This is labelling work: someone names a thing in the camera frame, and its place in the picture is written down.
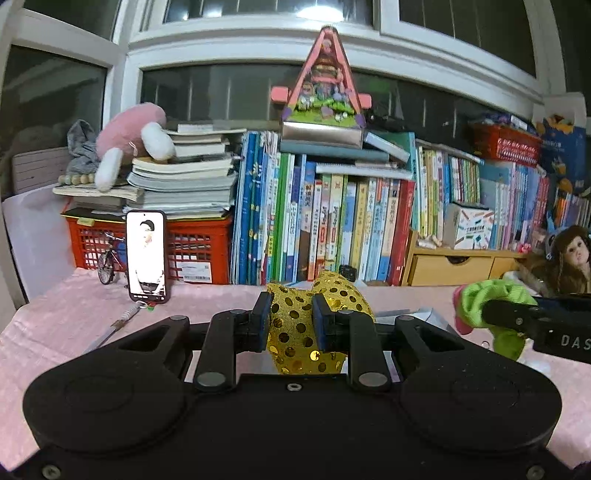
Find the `lime green fabric flower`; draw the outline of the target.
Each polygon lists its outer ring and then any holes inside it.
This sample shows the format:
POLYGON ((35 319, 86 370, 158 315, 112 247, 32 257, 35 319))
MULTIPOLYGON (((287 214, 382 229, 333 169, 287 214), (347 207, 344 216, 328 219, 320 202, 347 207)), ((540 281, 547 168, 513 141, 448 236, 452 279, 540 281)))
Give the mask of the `lime green fabric flower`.
POLYGON ((511 306, 537 306, 529 291, 509 280, 485 280, 460 286, 453 294, 455 327, 462 335, 475 329, 488 329, 493 350, 517 361, 527 336, 519 333, 515 321, 507 316, 511 306))

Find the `gold sequin fabric bow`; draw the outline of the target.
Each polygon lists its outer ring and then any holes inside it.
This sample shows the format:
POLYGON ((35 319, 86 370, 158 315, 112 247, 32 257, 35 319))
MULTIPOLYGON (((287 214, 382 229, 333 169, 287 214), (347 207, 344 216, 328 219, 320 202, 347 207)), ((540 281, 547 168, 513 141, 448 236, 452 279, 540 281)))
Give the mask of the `gold sequin fabric bow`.
POLYGON ((332 311, 374 315, 358 288, 335 272, 322 272, 308 290, 270 283, 266 292, 273 295, 266 348, 276 370, 283 375, 339 374, 346 362, 345 354, 324 353, 318 347, 312 323, 315 294, 324 296, 332 311))

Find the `brown haired doll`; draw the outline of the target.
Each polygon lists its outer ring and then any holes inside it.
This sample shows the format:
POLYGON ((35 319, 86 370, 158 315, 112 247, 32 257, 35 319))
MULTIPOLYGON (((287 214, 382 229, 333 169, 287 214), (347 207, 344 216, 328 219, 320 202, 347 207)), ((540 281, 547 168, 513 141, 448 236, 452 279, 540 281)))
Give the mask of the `brown haired doll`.
POLYGON ((521 280, 543 297, 590 293, 590 236, 573 225, 547 237, 543 255, 530 256, 520 270, 521 280))

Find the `white shallow box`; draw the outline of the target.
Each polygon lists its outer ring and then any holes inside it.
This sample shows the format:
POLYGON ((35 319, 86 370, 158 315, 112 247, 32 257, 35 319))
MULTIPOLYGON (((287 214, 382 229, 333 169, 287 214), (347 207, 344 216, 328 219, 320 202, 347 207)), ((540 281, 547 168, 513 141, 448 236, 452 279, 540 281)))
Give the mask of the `white shallow box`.
POLYGON ((447 329, 449 326, 447 320, 433 308, 387 310, 375 314, 376 321, 383 324, 394 324, 399 317, 416 318, 441 329, 447 329))

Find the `red plastic crate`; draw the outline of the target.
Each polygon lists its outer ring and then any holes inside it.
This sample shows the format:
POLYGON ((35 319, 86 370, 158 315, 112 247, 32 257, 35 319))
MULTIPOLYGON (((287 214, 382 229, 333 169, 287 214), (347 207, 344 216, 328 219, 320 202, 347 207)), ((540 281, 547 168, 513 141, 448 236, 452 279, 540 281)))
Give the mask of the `red plastic crate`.
MULTIPOLYGON (((77 267, 95 270, 103 263, 104 253, 113 251, 115 258, 107 267, 117 273, 125 270, 123 218, 93 215, 84 209, 71 209, 62 216, 68 224, 77 267)), ((169 220, 169 277, 188 283, 228 284, 231 226, 229 216, 221 219, 169 220)))

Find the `wooden drawer organizer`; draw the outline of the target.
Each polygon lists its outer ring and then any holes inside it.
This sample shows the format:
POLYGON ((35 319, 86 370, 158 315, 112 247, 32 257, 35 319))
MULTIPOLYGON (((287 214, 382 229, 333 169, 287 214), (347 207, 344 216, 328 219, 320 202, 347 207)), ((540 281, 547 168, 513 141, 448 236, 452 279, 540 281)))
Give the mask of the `wooden drawer organizer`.
POLYGON ((526 254, 507 250, 454 250, 427 248, 411 231, 403 286, 459 286, 499 279, 506 272, 519 269, 526 254))

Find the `row of upright books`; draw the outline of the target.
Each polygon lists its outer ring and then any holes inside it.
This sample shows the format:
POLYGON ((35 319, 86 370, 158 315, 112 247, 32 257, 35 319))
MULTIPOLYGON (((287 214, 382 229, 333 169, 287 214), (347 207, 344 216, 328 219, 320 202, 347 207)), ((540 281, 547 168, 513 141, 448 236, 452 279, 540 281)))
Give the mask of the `row of upright books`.
POLYGON ((243 134, 230 281, 294 284, 329 271, 401 285, 416 154, 412 132, 369 132, 361 150, 243 134))

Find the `right row of books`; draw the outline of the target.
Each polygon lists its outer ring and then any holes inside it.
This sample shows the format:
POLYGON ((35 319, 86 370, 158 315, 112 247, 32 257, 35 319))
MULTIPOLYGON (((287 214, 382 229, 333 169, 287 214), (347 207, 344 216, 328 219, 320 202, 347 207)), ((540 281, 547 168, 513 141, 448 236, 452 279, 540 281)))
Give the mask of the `right row of books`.
POLYGON ((453 202, 495 212, 488 249, 524 252, 544 232, 590 227, 590 195, 569 193, 538 162, 528 167, 481 159, 444 145, 417 140, 410 148, 415 180, 412 228, 420 239, 443 243, 445 214, 453 202))

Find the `white patterned box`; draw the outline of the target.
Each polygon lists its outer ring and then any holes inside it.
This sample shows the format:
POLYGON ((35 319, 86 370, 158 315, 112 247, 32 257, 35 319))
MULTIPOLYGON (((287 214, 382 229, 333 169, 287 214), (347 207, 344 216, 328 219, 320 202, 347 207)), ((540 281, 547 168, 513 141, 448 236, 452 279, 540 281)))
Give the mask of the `white patterned box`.
POLYGON ((455 250, 489 248, 495 212, 477 204, 453 202, 447 206, 443 243, 455 250))

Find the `smartphone on stand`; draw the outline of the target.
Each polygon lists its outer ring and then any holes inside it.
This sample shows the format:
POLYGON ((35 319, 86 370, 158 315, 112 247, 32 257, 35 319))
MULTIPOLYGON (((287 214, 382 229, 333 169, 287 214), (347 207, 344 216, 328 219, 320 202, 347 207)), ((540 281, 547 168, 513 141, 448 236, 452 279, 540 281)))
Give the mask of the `smartphone on stand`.
POLYGON ((125 246, 130 298, 146 303, 165 303, 169 289, 164 213, 129 211, 125 218, 125 246))

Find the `miniature bicycle model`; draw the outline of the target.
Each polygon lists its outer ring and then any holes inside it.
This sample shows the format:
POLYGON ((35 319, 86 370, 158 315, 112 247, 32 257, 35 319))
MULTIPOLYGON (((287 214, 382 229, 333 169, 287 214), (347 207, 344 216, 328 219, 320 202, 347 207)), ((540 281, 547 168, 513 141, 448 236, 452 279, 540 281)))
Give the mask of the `miniature bicycle model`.
POLYGON ((97 260, 97 275, 102 285, 108 285, 114 282, 116 273, 126 272, 126 247, 124 239, 112 232, 106 232, 104 238, 106 247, 97 260))

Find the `stack of grey books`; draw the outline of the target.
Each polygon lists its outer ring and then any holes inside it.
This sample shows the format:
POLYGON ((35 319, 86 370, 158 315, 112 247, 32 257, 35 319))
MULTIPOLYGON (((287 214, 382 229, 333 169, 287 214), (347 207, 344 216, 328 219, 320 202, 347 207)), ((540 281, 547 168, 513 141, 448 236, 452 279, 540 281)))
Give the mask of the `stack of grey books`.
POLYGON ((245 129, 197 128, 175 131, 156 123, 141 132, 145 154, 132 160, 127 183, 138 190, 125 213, 158 210, 174 220, 220 219, 235 203, 239 148, 245 129))

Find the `pink plush toy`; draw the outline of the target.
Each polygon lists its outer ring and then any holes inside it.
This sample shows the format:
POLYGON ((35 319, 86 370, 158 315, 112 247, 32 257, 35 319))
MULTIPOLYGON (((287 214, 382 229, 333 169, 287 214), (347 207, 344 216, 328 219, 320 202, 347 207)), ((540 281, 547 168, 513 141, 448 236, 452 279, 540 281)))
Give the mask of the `pink plush toy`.
POLYGON ((164 163, 172 159, 176 149, 165 126, 165 111, 150 102, 132 106, 113 117, 96 139, 96 188, 100 192, 111 190, 121 167, 133 158, 147 156, 164 163))

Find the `triangular pink toy house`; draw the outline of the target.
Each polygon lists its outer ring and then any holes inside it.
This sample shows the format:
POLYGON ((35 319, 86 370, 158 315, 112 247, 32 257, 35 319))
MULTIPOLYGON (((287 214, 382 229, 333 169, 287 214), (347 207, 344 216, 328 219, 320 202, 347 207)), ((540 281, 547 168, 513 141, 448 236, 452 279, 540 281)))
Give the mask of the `triangular pink toy house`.
POLYGON ((274 86, 281 138, 291 142, 360 149, 372 96, 356 88, 338 30, 322 27, 294 86, 274 86))

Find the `grey plush toy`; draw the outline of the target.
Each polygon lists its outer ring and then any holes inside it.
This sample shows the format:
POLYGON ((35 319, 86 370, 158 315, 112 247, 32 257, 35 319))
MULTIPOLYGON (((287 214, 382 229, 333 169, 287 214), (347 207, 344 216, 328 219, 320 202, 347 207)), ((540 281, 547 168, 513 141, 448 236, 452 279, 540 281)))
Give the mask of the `grey plush toy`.
POLYGON ((96 152, 96 133, 92 126, 85 120, 76 120, 67 132, 66 141, 70 155, 66 173, 94 174, 100 160, 96 152))

